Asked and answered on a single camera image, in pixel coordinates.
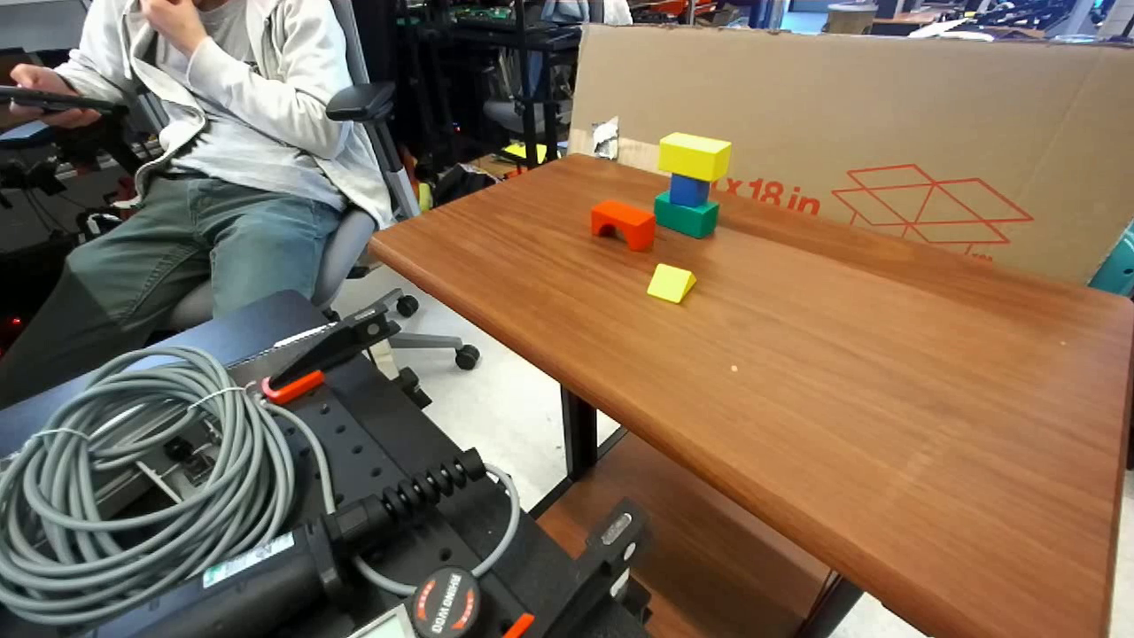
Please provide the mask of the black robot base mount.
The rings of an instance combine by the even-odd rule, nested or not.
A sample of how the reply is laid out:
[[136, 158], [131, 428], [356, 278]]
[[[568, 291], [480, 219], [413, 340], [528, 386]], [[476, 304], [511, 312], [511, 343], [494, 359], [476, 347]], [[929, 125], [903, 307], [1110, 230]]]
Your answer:
[[646, 638], [633, 507], [563, 554], [361, 356], [260, 395], [332, 322], [268, 298], [11, 406], [0, 638]]

